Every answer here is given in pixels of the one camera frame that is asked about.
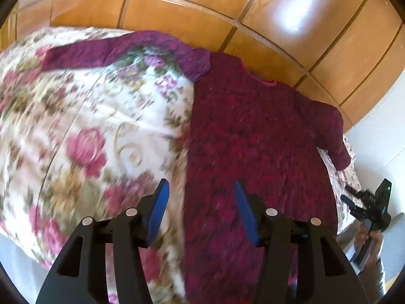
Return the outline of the right hand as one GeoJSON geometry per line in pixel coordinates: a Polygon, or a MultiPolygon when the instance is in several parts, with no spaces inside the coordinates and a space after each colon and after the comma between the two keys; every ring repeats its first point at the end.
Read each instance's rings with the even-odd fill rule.
{"type": "Polygon", "coordinates": [[[382,251],[384,237],[380,231],[368,231],[366,227],[361,226],[355,235],[354,249],[356,253],[361,250],[368,239],[373,239],[374,244],[371,247],[369,258],[364,267],[372,268],[380,260],[380,253],[382,251]]]}

